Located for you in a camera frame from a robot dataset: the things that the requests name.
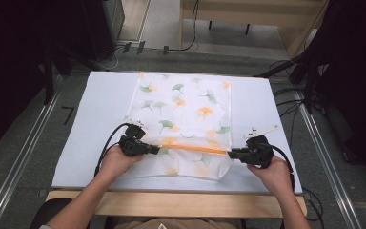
orange stripe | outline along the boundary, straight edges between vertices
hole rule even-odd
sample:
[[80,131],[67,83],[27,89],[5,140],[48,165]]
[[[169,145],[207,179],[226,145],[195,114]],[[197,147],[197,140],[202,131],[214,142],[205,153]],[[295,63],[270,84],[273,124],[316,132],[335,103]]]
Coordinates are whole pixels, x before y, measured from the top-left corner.
[[213,154],[220,154],[225,155],[226,152],[223,150],[215,150],[210,148],[204,147],[197,147],[197,146],[186,146],[186,145],[160,145],[160,148],[172,148],[172,149],[180,149],[180,150],[192,150],[192,151],[199,151],[205,153],[213,153]]

forearm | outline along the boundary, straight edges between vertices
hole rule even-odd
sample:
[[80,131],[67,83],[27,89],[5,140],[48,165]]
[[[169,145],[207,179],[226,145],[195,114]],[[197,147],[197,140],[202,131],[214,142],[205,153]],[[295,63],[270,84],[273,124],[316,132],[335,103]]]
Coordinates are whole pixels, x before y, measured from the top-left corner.
[[111,182],[100,174],[47,225],[53,229],[86,228]]
[[277,197],[286,229],[311,228],[293,194]]

white tabletop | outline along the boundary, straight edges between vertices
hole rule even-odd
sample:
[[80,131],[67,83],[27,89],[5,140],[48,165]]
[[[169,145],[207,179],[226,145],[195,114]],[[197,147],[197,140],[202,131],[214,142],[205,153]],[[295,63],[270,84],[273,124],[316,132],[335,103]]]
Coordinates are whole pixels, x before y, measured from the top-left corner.
[[[243,137],[252,127],[278,126],[265,134],[269,143],[280,148],[295,170],[295,192],[302,193],[281,120],[267,79],[251,77],[185,74],[232,83],[233,147],[245,147]],[[110,133],[123,122],[129,108],[138,73],[91,72],[79,104],[68,141],[59,158],[52,181],[53,188],[85,187],[93,178],[94,168]],[[113,190],[268,193],[260,179],[246,165],[235,160],[219,181],[192,177],[145,177],[118,179]]]

person's left hand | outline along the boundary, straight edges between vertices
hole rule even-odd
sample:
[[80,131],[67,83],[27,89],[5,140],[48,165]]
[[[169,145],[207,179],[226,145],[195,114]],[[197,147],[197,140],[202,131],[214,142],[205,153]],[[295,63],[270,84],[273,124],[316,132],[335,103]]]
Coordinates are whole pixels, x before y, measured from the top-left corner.
[[116,178],[126,172],[131,165],[143,158],[143,155],[125,156],[119,146],[111,146],[103,158],[98,175],[106,177],[110,182],[113,182]]

person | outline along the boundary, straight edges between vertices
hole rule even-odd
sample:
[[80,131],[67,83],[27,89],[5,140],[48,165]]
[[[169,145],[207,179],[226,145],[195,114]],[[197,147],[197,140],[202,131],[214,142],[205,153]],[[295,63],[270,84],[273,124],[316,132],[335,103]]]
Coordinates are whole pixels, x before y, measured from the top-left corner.
[[[144,156],[128,157],[118,146],[112,146],[103,159],[96,177],[85,189],[59,213],[50,219],[41,229],[86,228],[101,198],[110,185],[126,172],[131,165],[142,160]],[[258,176],[266,188],[278,200],[281,207],[285,228],[310,228],[292,190],[289,169],[281,158],[274,156],[270,166],[259,169],[247,165],[248,169]],[[183,228],[240,228],[237,219],[150,219],[122,218],[115,228],[168,228],[168,223],[180,224]]]

